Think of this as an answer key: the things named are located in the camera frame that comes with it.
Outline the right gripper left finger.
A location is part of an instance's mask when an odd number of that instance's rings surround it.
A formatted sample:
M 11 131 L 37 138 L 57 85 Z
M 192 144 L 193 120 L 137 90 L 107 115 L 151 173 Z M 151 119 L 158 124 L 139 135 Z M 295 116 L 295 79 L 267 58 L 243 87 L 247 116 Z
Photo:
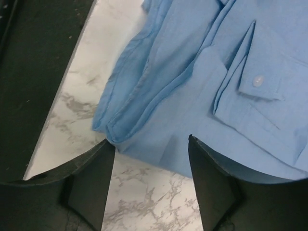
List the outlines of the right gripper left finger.
M 2 231 L 99 231 L 115 147 L 103 140 L 28 180 L 0 184 Z

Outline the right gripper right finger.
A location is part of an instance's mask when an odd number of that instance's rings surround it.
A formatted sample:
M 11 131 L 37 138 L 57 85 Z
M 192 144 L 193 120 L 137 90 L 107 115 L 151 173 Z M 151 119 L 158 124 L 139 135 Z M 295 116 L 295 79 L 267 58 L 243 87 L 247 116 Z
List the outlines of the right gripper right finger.
M 195 136 L 189 137 L 188 154 L 205 231 L 307 230 L 307 179 L 252 170 Z

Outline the light blue long sleeve shirt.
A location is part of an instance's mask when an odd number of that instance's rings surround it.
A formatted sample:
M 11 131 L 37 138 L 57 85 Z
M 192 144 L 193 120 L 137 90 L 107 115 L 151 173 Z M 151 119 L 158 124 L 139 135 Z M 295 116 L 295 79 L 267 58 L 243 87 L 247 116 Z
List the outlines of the light blue long sleeve shirt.
M 92 128 L 122 154 L 192 175 L 188 136 L 253 170 L 308 175 L 308 3 L 146 0 Z

